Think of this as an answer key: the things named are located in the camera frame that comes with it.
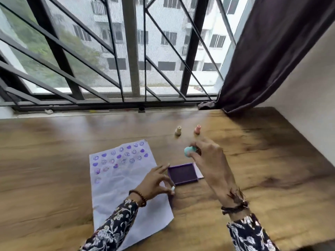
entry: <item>green tree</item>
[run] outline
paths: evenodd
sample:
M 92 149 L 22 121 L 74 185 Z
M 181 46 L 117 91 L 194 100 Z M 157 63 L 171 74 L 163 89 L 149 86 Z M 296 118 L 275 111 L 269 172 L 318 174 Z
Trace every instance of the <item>green tree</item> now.
M 31 9 L 29 8 L 26 0 L 0 0 L 0 2 L 6 4 L 7 7 L 11 8 L 18 14 L 28 17 L 30 20 L 36 22 L 36 19 Z M 26 45 L 26 47 L 32 52 L 40 55 L 48 62 L 51 62 L 52 64 L 58 66 L 45 37 L 37 32 L 35 29 L 31 28 L 29 25 L 27 25 L 17 16 L 7 11 L 5 8 L 1 7 L 1 9 L 7 17 L 11 28 L 17 34 L 18 38 Z M 98 51 L 95 51 L 90 47 L 85 46 L 80 38 L 65 30 L 63 26 L 57 24 L 55 26 L 58 36 L 62 42 L 64 42 L 72 50 L 84 57 L 91 64 L 101 69 L 98 59 L 98 57 L 100 57 L 100 53 Z M 32 60 L 31 58 L 17 50 L 13 50 L 13 52 L 15 53 L 28 74 L 34 76 L 35 78 L 52 87 L 68 87 L 65 79 L 62 76 L 49 70 L 45 66 L 37 63 L 36 61 Z M 75 74 L 75 77 L 89 86 L 94 86 L 94 81 L 99 77 L 99 75 L 90 68 L 86 67 L 83 63 L 81 63 L 70 54 L 66 53 L 66 55 Z

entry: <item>purple heart stamp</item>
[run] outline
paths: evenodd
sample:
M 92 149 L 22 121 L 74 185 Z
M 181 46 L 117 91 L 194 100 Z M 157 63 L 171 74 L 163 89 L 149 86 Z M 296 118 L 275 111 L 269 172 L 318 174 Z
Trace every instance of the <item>purple heart stamp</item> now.
M 100 183 L 100 181 L 101 181 L 101 178 L 100 178 L 100 177 L 97 177 L 97 178 L 95 178 L 95 181 L 94 181 L 94 182 L 95 182 L 96 184 L 98 184 L 98 183 Z

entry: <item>white wall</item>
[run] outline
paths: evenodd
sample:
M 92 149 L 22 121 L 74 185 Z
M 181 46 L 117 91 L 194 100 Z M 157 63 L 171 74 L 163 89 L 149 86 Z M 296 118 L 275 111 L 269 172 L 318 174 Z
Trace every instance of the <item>white wall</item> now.
M 280 88 L 259 106 L 275 107 L 335 165 L 335 23 Z

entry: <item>hand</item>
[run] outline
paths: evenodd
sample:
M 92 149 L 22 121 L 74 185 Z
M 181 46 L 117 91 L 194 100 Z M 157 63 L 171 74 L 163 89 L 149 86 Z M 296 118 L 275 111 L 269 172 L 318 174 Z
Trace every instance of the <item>hand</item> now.
M 163 173 L 168 169 L 170 164 L 165 166 L 156 166 L 147 173 L 143 181 L 136 187 L 136 191 L 140 192 L 146 200 L 151 200 L 159 194 L 171 194 L 174 195 L 174 191 L 171 188 L 160 186 L 159 184 L 163 181 L 168 183 L 170 187 L 174 186 L 173 181 L 167 175 Z M 136 193 L 131 193 L 129 198 L 137 202 L 137 204 L 142 204 L 140 196 Z
M 237 206 L 238 204 L 228 194 L 230 191 L 236 193 L 239 189 L 220 145 L 208 138 L 202 138 L 191 143 L 190 146 L 198 148 L 196 152 L 190 152 L 189 156 L 194 159 L 222 206 Z

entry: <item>brown bracelet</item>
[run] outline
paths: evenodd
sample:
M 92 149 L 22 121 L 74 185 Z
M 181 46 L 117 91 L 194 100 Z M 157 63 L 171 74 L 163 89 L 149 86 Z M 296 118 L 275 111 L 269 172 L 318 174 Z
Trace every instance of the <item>brown bracelet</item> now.
M 130 195 L 131 193 L 138 194 L 138 195 L 141 197 L 141 199 L 142 199 L 142 204 L 139 204 L 140 207 L 145 207 L 145 206 L 146 206 L 146 199 L 144 198 L 144 196 L 143 196 L 140 192 L 138 192 L 137 190 L 132 189 L 132 190 L 129 191 L 129 195 Z

